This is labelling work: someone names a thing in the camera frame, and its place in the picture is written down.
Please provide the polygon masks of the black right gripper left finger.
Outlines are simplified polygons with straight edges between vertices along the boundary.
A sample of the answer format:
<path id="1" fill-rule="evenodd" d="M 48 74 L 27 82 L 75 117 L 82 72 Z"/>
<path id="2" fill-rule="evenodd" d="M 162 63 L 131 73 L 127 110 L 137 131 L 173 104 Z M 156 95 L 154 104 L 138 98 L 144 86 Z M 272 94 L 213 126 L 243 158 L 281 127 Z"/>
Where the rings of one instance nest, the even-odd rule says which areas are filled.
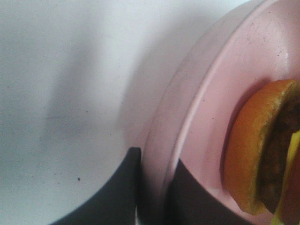
<path id="1" fill-rule="evenodd" d="M 135 225 L 141 149 L 131 147 L 112 177 L 83 205 L 54 225 Z"/>

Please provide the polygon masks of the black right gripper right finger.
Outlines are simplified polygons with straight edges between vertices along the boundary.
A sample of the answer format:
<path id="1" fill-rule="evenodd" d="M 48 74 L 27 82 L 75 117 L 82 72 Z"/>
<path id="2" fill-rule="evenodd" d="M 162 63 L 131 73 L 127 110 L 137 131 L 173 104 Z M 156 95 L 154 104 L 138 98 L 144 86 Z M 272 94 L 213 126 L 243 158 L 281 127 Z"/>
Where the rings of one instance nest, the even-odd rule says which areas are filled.
<path id="1" fill-rule="evenodd" d="M 165 225 L 248 225 L 213 198 L 179 161 L 168 190 Z"/>

